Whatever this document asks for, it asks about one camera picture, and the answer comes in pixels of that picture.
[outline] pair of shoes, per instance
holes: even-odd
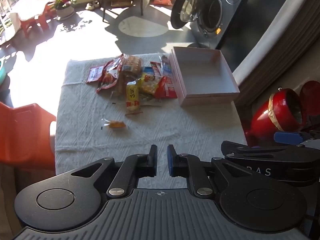
[[[92,3],[87,3],[87,6],[85,7],[88,11],[93,11],[96,8],[100,7],[100,3],[98,1],[93,1]]]

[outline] washing machine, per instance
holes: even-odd
[[[176,0],[171,25],[191,30],[202,48],[219,49],[236,13],[247,0]]]

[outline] pink box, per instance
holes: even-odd
[[[181,106],[232,102],[240,93],[220,50],[173,47],[169,60]]]

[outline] metal screw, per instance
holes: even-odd
[[[208,196],[212,194],[212,189],[208,187],[201,187],[200,189],[197,190],[198,194],[203,195],[203,196]]]
[[[109,190],[109,194],[113,196],[120,196],[124,193],[124,189],[120,187],[114,187],[111,190]]]

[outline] gold ribbon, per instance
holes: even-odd
[[[273,96],[274,95],[275,94],[271,94],[271,96],[269,97],[268,116],[269,116],[271,122],[275,125],[275,127],[278,130],[283,132],[283,129],[282,129],[281,125],[279,124],[277,117],[276,117],[276,114],[275,114],[275,111],[273,109]]]

